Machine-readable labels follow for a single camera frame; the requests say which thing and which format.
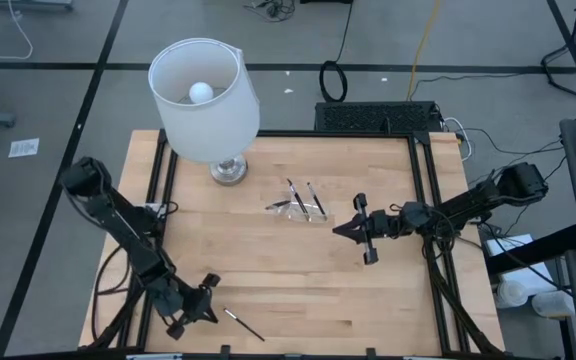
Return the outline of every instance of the white paper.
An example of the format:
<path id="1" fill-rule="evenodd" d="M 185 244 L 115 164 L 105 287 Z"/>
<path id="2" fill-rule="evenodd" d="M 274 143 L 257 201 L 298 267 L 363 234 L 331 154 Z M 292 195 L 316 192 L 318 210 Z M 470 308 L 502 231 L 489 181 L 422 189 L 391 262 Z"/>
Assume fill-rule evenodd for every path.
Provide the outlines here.
<path id="1" fill-rule="evenodd" d="M 505 250 L 514 249 L 515 247 L 520 246 L 519 243 L 528 244 L 532 242 L 532 237 L 529 234 L 526 235 L 519 235 L 519 236 L 512 236 L 509 237 L 510 241 L 499 239 L 499 242 L 503 246 Z M 486 242 L 486 246 L 490 251 L 491 255 L 501 254 L 501 249 L 495 240 L 488 240 Z M 546 268 L 544 263 L 534 264 L 531 265 L 533 269 L 538 271 L 541 275 L 545 276 L 547 279 L 552 281 L 552 277 L 550 277 L 550 273 Z M 537 274 L 532 272 L 530 269 L 524 268 L 519 269 L 511 272 L 507 272 L 501 275 L 502 280 L 514 280 L 520 282 L 526 290 L 528 291 L 528 296 L 539 294 L 542 292 L 549 292 L 555 291 L 557 288 L 548 284 L 544 279 L 540 278 Z"/>
<path id="2" fill-rule="evenodd" d="M 39 151 L 39 138 L 13 141 L 10 143 L 9 158 L 37 155 Z"/>

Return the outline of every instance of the white lampshade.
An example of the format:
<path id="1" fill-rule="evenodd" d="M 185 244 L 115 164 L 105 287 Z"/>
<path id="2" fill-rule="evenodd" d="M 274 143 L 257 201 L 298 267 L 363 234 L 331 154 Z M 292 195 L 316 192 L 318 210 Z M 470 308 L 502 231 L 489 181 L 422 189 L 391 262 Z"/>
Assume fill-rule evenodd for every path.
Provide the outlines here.
<path id="1" fill-rule="evenodd" d="M 259 100 L 243 52 L 230 45 L 212 39 L 175 43 L 153 60 L 148 82 L 168 142 L 183 158 L 200 163 L 232 159 L 259 131 Z M 208 84 L 214 97 L 194 104 L 189 93 L 197 83 Z"/>

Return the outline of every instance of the glass lamp base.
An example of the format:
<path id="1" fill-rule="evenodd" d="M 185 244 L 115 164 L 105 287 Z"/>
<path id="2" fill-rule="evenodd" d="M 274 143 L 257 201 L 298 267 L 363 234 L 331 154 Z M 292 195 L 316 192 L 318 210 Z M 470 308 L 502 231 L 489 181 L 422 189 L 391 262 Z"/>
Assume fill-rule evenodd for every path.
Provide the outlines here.
<path id="1" fill-rule="evenodd" d="M 242 155 L 220 162 L 210 164 L 210 174 L 219 185 L 233 186 L 239 184 L 248 173 L 248 162 Z"/>

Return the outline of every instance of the table lamp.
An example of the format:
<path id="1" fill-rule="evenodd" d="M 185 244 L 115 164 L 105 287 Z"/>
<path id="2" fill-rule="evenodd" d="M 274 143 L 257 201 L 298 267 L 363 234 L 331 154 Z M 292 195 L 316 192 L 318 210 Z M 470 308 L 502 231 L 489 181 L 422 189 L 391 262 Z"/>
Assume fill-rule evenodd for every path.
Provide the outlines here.
<path id="1" fill-rule="evenodd" d="M 235 185 L 246 176 L 241 153 L 259 131 L 259 100 L 243 52 L 212 39 L 187 39 L 164 49 L 148 82 L 170 147 L 210 164 L 213 179 Z"/>

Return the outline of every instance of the wooden tabletop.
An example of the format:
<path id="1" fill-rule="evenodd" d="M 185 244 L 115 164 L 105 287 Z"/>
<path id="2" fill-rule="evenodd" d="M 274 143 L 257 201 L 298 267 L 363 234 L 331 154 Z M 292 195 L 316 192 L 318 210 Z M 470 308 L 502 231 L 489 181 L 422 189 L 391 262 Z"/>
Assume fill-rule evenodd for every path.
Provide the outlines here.
<path id="1" fill-rule="evenodd" d="M 118 189 L 135 205 L 145 199 L 157 135 L 133 132 Z M 459 149 L 454 134 L 431 134 L 431 139 L 441 195 L 449 199 L 467 190 Z M 418 153 L 428 198 L 421 148 Z M 245 156 L 249 173 L 234 187 L 216 184 L 206 165 L 178 161 L 172 200 L 179 211 L 168 219 L 164 248 L 177 275 L 193 286 L 208 272 L 221 276 L 213 297 L 219 324 L 190 325 L 175 341 L 153 311 L 146 350 L 216 353 L 228 344 L 233 353 L 361 355 L 374 347 L 379 355 L 439 355 L 421 238 L 376 240 L 380 261 L 364 266 L 363 247 L 331 232 L 353 217 L 352 199 L 359 192 L 366 194 L 369 211 L 415 200 L 406 140 L 259 137 Z M 286 178 L 305 202 L 312 203 L 306 183 L 313 185 L 330 214 L 328 222 L 297 222 L 264 210 L 289 198 Z M 462 237 L 479 242 L 472 227 Z M 108 237 L 100 260 L 116 246 Z M 481 251 L 458 242 L 453 257 L 464 307 L 503 348 Z M 125 261 L 123 254 L 113 259 L 101 289 L 121 279 Z M 124 294 L 100 298 L 98 332 L 124 299 Z M 266 341 L 228 317 L 224 306 Z M 445 308 L 452 325 L 452 312 Z M 133 342 L 140 311 L 138 306 Z M 90 316 L 89 309 L 82 345 L 92 341 Z M 458 349 L 456 332 L 449 330 L 452 348 Z"/>

